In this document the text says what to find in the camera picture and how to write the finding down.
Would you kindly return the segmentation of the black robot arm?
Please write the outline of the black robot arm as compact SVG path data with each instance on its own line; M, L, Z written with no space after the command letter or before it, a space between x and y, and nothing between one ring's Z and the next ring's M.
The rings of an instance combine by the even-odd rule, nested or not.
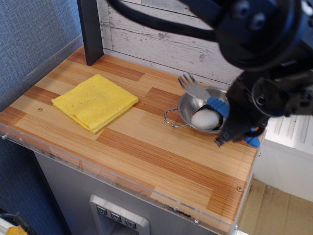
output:
M186 0L213 28L224 59L242 70L217 145L256 137L269 118L313 113L310 0Z

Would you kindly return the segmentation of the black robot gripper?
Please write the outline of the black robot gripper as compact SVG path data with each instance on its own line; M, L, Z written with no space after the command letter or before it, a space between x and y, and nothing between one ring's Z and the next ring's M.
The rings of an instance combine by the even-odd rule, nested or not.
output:
M230 111L215 142L252 139L261 135L270 118L313 114L313 72L289 74L243 72L226 93Z

